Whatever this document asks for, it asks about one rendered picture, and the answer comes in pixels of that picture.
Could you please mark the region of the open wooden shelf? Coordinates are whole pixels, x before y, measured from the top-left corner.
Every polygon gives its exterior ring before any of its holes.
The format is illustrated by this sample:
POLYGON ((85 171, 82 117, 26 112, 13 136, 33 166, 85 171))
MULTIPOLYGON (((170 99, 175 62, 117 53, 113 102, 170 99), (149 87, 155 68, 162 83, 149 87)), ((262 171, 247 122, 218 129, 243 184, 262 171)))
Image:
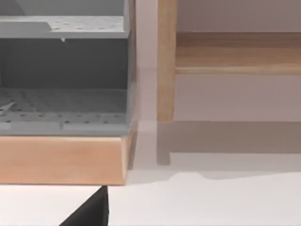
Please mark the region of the open wooden shelf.
POLYGON ((157 120, 174 120, 176 75, 301 77, 301 32, 178 32, 177 0, 158 0, 157 120))

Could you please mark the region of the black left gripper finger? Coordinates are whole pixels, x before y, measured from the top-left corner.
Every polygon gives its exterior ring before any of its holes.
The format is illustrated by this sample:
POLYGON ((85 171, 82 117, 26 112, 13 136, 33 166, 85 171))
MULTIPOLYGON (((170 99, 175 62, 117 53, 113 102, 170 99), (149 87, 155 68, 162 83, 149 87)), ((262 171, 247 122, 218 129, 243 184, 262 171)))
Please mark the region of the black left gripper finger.
POLYGON ((108 226, 108 187, 102 186, 59 226, 108 226))

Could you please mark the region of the pale wooden drawer front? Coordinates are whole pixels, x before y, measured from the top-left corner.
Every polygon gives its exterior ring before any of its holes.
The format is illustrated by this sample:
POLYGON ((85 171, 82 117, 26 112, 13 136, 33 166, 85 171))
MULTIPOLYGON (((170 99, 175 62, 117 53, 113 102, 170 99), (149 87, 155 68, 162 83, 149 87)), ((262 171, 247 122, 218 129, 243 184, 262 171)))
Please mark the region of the pale wooden drawer front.
POLYGON ((0 136, 0 184, 124 185, 137 125, 121 137, 0 136))

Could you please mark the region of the grey pierced drawer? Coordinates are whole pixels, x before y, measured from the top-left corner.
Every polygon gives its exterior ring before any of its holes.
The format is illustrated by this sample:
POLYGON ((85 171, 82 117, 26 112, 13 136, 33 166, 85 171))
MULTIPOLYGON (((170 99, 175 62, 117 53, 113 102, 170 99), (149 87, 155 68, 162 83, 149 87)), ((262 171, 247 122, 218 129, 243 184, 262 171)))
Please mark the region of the grey pierced drawer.
POLYGON ((0 136, 129 134, 135 0, 0 0, 0 136))

